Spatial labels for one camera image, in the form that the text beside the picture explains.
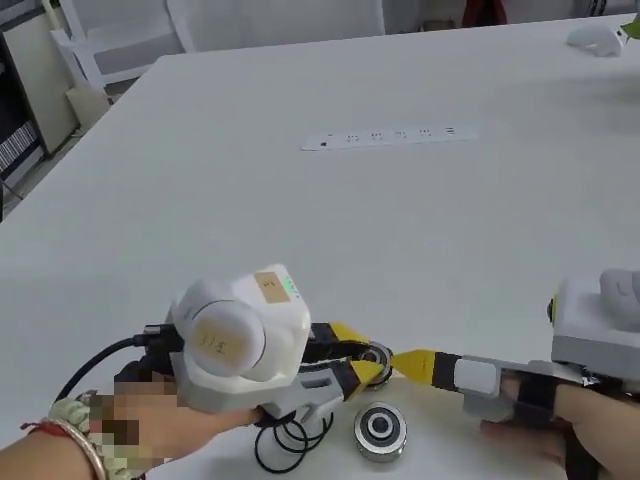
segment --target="white computer mouse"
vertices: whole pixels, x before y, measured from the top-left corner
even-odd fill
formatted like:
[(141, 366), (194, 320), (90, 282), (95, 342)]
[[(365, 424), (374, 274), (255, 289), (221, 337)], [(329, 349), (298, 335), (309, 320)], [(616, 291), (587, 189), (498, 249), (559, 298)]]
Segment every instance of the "white computer mouse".
[(624, 33), (606, 25), (586, 25), (573, 30), (567, 45), (592, 51), (598, 57), (619, 57), (624, 47)]

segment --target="red string bracelet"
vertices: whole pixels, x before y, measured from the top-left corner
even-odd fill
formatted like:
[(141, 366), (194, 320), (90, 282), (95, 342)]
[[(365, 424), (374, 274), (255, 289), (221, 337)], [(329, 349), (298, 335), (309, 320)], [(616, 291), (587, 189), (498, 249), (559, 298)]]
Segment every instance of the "red string bracelet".
[(20, 426), (20, 430), (26, 430), (27, 428), (31, 428), (27, 435), (31, 435), (35, 432), (43, 432), (49, 434), (53, 437), (68, 437), (69, 434), (64, 431), (62, 427), (58, 425), (54, 425), (52, 423), (40, 422), (40, 423), (23, 423)]

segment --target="black cable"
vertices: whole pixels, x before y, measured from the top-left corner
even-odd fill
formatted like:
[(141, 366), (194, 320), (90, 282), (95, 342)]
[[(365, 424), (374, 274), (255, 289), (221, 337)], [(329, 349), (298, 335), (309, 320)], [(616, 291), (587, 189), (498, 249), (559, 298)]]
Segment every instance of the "black cable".
[(60, 393), (56, 397), (56, 402), (62, 400), (63, 398), (67, 398), (71, 391), (75, 388), (75, 386), (80, 382), (80, 380), (82, 380), (87, 373), (93, 370), (105, 358), (113, 355), (116, 352), (119, 352), (120, 350), (124, 350), (125, 348), (136, 346), (142, 346), (140, 345), (140, 338), (137, 335), (135, 337), (120, 340), (113, 345), (109, 345), (107, 348), (91, 358), (91, 360), (85, 363), (82, 367), (80, 367), (80, 369), (73, 375), (73, 377), (71, 377), (67, 384), (62, 387), (62, 390), (60, 390)]
[[(334, 420), (333, 413), (329, 417), (328, 421), (327, 421), (327, 419), (322, 419), (322, 432), (319, 433), (318, 435), (314, 435), (312, 437), (310, 437), (307, 434), (307, 431), (300, 424), (300, 422), (297, 422), (295, 420), (292, 420), (287, 424), (281, 425), (283, 430), (285, 431), (285, 433), (287, 434), (287, 436), (289, 438), (291, 438), (292, 440), (300, 442), (300, 443), (303, 444), (302, 448), (292, 448), (292, 447), (290, 447), (288, 445), (285, 445), (285, 443), (282, 441), (282, 439), (278, 435), (278, 427), (277, 426), (276, 427), (264, 427), (264, 428), (262, 428), (258, 432), (258, 435), (256, 436), (256, 440), (255, 440), (254, 448), (253, 448), (253, 452), (254, 452), (254, 455), (256, 457), (256, 461), (258, 462), (258, 465), (260, 465), (260, 467), (263, 470), (265, 470), (266, 472), (273, 473), (273, 474), (276, 474), (276, 475), (282, 475), (282, 474), (285, 474), (285, 473), (292, 472), (293, 470), (295, 470), (296, 468), (298, 468), (300, 466), (300, 464), (302, 463), (302, 461), (304, 460), (304, 458), (307, 456), (307, 454), (309, 452), (311, 452), (312, 450), (317, 448), (320, 445), (320, 443), (322, 443), (322, 441), (324, 440), (325, 436), (327, 435), (327, 433), (329, 433), (329, 430), (331, 430), (331, 427), (333, 426), (333, 420)], [(296, 427), (300, 431), (301, 435), (296, 435), (296, 434), (292, 433), (291, 430), (289, 429), (289, 424), (291, 424), (294, 427)], [(266, 432), (269, 429), (271, 429), (273, 431), (273, 437), (274, 437), (276, 443), (278, 444), (278, 446), (282, 450), (284, 450), (285, 452), (288, 452), (288, 453), (293, 453), (293, 454), (300, 455), (298, 457), (298, 459), (295, 461), (295, 463), (293, 465), (291, 465), (290, 467), (287, 467), (287, 468), (284, 468), (284, 469), (271, 468), (271, 467), (267, 466), (264, 463), (264, 461), (262, 460), (262, 458), (260, 457), (260, 451), (259, 451), (260, 439), (262, 438), (262, 435), (264, 435), (264, 432)]]

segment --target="black rubber ring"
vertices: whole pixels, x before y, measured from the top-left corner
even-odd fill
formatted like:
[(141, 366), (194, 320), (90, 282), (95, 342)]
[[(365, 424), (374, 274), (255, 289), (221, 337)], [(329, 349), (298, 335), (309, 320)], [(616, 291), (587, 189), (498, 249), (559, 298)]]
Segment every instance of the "black rubber ring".
[[(285, 452), (302, 455), (303, 453), (309, 453), (312, 450), (315, 450), (322, 443), (322, 440), (324, 440), (324, 437), (326, 437), (327, 433), (329, 433), (329, 430), (331, 429), (332, 424), (333, 424), (333, 416), (331, 417), (331, 420), (328, 423), (323, 418), (322, 433), (319, 433), (318, 435), (315, 435), (313, 437), (308, 437), (308, 444), (305, 444), (305, 447), (303, 448), (293, 448), (293, 447), (289, 447), (288, 445), (285, 445), (285, 443), (280, 439), (280, 436), (278, 435), (277, 428), (273, 429), (273, 438), (275, 438), (278, 446), (282, 448)], [(287, 436), (292, 440), (304, 443), (304, 438), (299, 437), (297, 435), (293, 435), (291, 431), (287, 428), (287, 425), (283, 426), (283, 430), (286, 432)]]
[(307, 432), (302, 427), (302, 425), (300, 425), (300, 423), (296, 422), (295, 420), (291, 421), (291, 424), (294, 427), (296, 427), (298, 430), (300, 430), (300, 433), (302, 434), (302, 438), (304, 438), (305, 451), (300, 454), (300, 456), (298, 457), (298, 459), (295, 461), (295, 463), (293, 465), (291, 465), (290, 467), (287, 467), (287, 468), (283, 468), (282, 470), (277, 470), (275, 468), (271, 468), (271, 467), (267, 466), (267, 464), (265, 464), (262, 461), (262, 458), (260, 458), (260, 451), (259, 451), (260, 439), (262, 438), (262, 435), (264, 435), (264, 432), (266, 432), (270, 428), (269, 427), (265, 427), (265, 428), (261, 429), (258, 432), (258, 435), (256, 436), (255, 443), (253, 444), (253, 454), (256, 457), (256, 461), (258, 462), (258, 465), (260, 465), (260, 467), (263, 470), (265, 470), (266, 472), (273, 473), (275, 475), (283, 475), (285, 473), (292, 472), (292, 471), (294, 471), (296, 468), (298, 468), (300, 466), (300, 464), (304, 460), (304, 457), (307, 456), (308, 449), (309, 449), (309, 437), (307, 436)]
[[(309, 441), (315, 442), (315, 441), (322, 440), (327, 435), (327, 433), (329, 433), (329, 430), (331, 430), (331, 427), (333, 427), (333, 413), (331, 413), (331, 415), (329, 416), (329, 422), (327, 422), (325, 418), (322, 419), (322, 432), (319, 433), (318, 435), (314, 435), (313, 437), (309, 437)], [(282, 429), (285, 431), (287, 436), (292, 440), (295, 440), (296, 442), (304, 442), (304, 438), (299, 437), (298, 435), (294, 435), (293, 432), (289, 430), (288, 425), (283, 425)]]
[(564, 434), (567, 480), (598, 480), (600, 463), (580, 443), (573, 429)]

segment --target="green leaf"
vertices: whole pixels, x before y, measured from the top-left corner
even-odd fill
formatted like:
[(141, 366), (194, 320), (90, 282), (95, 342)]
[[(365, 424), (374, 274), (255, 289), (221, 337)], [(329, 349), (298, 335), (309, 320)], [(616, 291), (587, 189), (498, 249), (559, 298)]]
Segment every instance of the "green leaf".
[(640, 22), (635, 21), (620, 27), (630, 38), (640, 40)]

